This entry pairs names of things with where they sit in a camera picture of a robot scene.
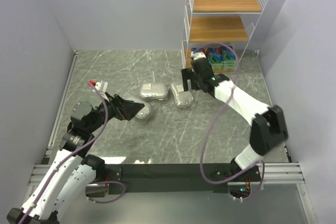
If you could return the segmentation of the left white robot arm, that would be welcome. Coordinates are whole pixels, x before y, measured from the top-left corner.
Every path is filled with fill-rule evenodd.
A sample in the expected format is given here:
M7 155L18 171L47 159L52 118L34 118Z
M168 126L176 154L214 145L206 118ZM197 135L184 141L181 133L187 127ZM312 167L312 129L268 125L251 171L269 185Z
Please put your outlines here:
M133 119L145 105L117 94L105 93L101 98L97 107L87 101L75 105L53 163L27 201L9 211L6 217L9 223L59 223L87 185L107 178L105 161L88 153L96 140L94 131L104 130L113 118Z

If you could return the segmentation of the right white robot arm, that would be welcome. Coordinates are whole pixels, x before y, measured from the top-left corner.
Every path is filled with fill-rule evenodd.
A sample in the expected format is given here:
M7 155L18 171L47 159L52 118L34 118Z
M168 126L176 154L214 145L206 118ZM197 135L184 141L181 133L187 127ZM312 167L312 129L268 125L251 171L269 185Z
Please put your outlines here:
M215 74L202 52L191 54L191 67L181 70L184 91L201 90L214 99L229 106L242 116L250 126L248 145L232 160L229 177L223 180L210 180L206 177L203 162L200 171L203 179L213 185L229 182L258 162L264 156L288 139L285 116L280 106L270 106L240 89L224 74Z

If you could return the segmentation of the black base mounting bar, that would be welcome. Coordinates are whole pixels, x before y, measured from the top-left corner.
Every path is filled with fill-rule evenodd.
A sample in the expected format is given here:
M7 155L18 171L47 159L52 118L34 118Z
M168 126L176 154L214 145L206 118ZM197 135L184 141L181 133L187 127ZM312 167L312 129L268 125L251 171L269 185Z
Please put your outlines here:
M128 193L228 193L228 183L206 182L199 164L107 164L105 169L112 181L125 185Z

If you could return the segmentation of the aluminium rail frame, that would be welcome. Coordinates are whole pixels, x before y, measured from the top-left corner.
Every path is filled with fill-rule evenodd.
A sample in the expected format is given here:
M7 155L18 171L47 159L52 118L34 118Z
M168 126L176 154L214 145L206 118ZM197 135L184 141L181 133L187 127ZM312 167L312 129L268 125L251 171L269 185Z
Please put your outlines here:
M145 82L178 80L181 66L179 51L76 51L45 158L35 165L29 185L35 187L40 183L54 159L75 103L97 103L86 85L88 80L107 81L112 94L138 95ZM186 110L177 108L173 98L168 98L151 102L152 114L147 121L110 121L90 153L109 164L198 164L207 127L222 105L200 91L194 92L193 97L194 104ZM204 161L230 161L247 145L248 138L246 121L232 109L226 109L211 132Z

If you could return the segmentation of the silver sponge pack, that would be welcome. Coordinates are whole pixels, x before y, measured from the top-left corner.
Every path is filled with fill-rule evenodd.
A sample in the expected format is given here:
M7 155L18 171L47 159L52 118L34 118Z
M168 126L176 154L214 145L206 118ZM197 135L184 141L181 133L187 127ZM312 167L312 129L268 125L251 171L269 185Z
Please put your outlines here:
M173 94L175 105L180 109L188 109L194 103L194 98L190 91L184 91L183 84L181 82L172 82L170 84L170 90Z
M144 83L140 87L139 96L145 101L166 100L169 88L165 83Z
M146 121L151 117L152 109L148 102L141 100L140 98L129 95L126 100L134 101L136 103L142 103L144 107L136 114L135 118L141 121Z

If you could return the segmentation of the silver sponge pack top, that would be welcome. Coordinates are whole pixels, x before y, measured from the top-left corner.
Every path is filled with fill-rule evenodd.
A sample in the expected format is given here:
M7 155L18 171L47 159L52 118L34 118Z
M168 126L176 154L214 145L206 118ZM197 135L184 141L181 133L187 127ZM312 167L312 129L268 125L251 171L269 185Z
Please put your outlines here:
M145 101L166 100L169 88L165 83L144 83L140 87L139 96Z

